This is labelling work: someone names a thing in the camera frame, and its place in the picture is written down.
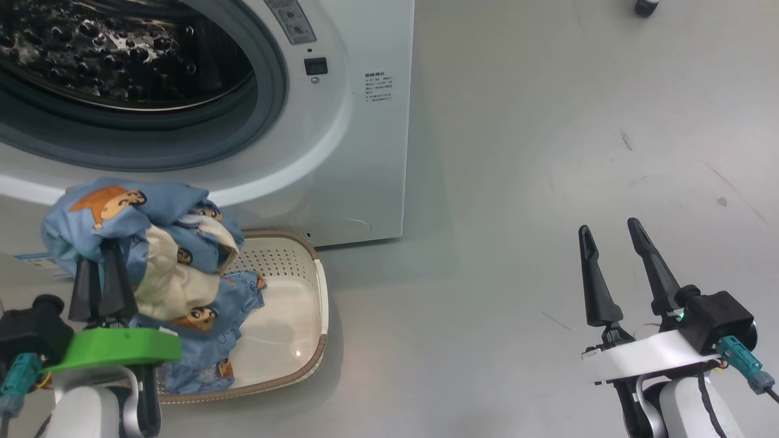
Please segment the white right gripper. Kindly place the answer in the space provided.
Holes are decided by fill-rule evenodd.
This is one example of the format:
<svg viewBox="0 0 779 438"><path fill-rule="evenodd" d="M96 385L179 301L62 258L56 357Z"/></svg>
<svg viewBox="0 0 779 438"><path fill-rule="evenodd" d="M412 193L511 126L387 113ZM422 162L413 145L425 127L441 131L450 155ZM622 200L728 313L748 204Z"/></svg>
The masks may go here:
<svg viewBox="0 0 779 438"><path fill-rule="evenodd" d="M681 286L645 228L635 217L627 220L627 228L631 234L632 246L645 266L653 296L653 314L665 316L680 310L682 306L676 302L676 293ZM600 253L587 225L579 228L578 239L587 323L591 327L604 328L600 346L582 353L582 366L587 382L605 383L654 372L667 372L719 358L717 353L700 354L678 330L657 333L643 340L624 340L626 332L620 327L623 312L620 306L614 303L607 288L598 263Z"/></svg>

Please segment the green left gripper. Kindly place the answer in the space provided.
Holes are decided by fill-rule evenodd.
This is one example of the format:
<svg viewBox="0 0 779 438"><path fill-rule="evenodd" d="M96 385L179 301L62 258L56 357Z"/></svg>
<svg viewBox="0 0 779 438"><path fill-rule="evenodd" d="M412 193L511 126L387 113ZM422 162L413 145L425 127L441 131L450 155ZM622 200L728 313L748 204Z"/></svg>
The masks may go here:
<svg viewBox="0 0 779 438"><path fill-rule="evenodd" d="M138 313L126 263L117 239L100 245L103 255L103 293L99 266L95 261L79 259L71 294L68 319L96 322L100 315L128 321ZM63 358L43 365L43 372L114 366L159 365L179 361L183 356L181 339L174 332L155 328L92 328L75 331Z"/></svg>

